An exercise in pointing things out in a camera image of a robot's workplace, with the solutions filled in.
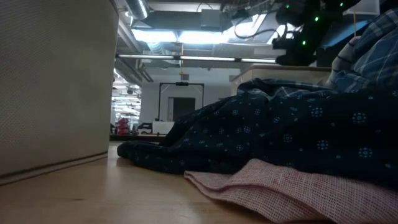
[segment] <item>wooden floor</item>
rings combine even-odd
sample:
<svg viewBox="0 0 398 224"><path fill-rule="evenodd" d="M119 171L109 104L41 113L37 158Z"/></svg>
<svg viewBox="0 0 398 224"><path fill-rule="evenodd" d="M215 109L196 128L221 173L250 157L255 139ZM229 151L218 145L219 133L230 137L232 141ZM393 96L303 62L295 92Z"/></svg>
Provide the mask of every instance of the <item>wooden floor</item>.
<svg viewBox="0 0 398 224"><path fill-rule="evenodd" d="M0 223L264 223L238 206L214 203L181 175L108 159L0 187Z"/></svg>

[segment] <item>patterned blanket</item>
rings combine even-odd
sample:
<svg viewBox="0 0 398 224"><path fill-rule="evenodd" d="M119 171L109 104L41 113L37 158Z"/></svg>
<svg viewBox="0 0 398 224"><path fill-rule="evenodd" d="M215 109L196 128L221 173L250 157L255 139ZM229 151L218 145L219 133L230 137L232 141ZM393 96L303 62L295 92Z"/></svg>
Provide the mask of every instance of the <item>patterned blanket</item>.
<svg viewBox="0 0 398 224"><path fill-rule="evenodd" d="M237 96L179 119L159 145L125 142L119 156L172 174L233 174L256 158L398 189L397 13L348 44L327 86L251 80Z"/></svg>

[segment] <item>fabric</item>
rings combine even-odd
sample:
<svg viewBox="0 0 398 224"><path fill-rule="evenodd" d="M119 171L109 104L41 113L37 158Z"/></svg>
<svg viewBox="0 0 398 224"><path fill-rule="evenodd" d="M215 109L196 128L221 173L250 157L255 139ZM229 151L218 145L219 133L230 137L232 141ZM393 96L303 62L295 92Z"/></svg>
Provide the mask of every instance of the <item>fabric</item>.
<svg viewBox="0 0 398 224"><path fill-rule="evenodd" d="M398 189L398 55L390 52L398 29L386 28L396 13L369 25L352 56L351 68L361 69L338 72L333 86L254 79L239 86L239 95L182 117L158 146L126 142L118 154L172 174L233 174L257 158Z"/></svg>
<svg viewBox="0 0 398 224"><path fill-rule="evenodd" d="M235 175L185 173L204 195L282 223L397 223L398 193L373 184L308 174L252 159Z"/></svg>

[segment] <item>doorway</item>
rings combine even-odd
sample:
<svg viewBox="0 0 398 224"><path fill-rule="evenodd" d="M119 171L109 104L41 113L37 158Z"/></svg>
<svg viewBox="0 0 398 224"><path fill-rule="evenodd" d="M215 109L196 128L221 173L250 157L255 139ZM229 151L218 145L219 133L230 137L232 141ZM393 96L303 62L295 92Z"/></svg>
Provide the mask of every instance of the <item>doorway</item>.
<svg viewBox="0 0 398 224"><path fill-rule="evenodd" d="M195 110L194 98L170 97L167 121L176 121Z"/></svg>

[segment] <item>pink checkered cloth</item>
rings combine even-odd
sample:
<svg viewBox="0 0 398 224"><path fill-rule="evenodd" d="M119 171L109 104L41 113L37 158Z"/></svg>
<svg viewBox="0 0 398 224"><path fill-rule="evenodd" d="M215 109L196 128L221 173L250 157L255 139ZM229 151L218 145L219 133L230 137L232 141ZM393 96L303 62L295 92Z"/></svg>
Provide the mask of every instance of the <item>pink checkered cloth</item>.
<svg viewBox="0 0 398 224"><path fill-rule="evenodd" d="M185 178L209 198L242 205L276 223L398 223L397 192L258 159L250 160L235 175L187 171Z"/></svg>

